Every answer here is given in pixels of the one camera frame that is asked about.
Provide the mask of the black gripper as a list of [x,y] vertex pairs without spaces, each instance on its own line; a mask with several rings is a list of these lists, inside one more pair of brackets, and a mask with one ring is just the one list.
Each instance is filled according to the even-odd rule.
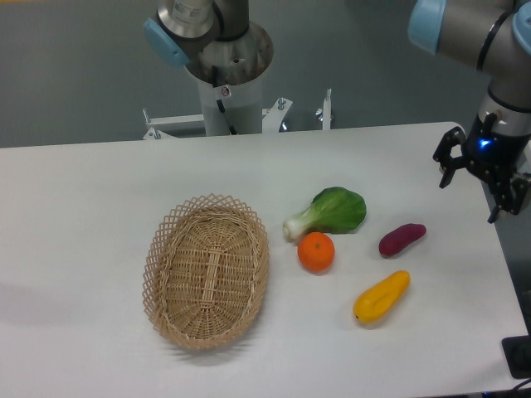
[[[529,203],[530,173],[518,172],[517,162],[530,141],[530,115],[488,112],[475,118],[469,132],[454,127],[443,134],[433,153],[439,163],[439,188],[447,187],[457,170],[464,168],[479,179],[487,179],[494,206],[488,222],[501,212],[516,216]],[[453,148],[460,155],[451,155]]]

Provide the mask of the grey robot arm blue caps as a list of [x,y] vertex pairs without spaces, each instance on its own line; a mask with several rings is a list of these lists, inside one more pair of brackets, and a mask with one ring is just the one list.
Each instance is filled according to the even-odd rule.
[[470,131],[448,130],[433,153],[447,187],[455,171],[480,179],[494,199],[488,221],[516,215],[530,192],[517,163],[530,141],[530,3],[418,1],[409,19],[412,44],[490,77]]

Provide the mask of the robot base on white pedestal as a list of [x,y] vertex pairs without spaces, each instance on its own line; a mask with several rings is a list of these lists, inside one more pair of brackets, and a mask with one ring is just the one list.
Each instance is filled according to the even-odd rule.
[[273,61],[247,1],[159,1],[144,36],[168,65],[195,80],[206,134],[262,131],[262,80]]

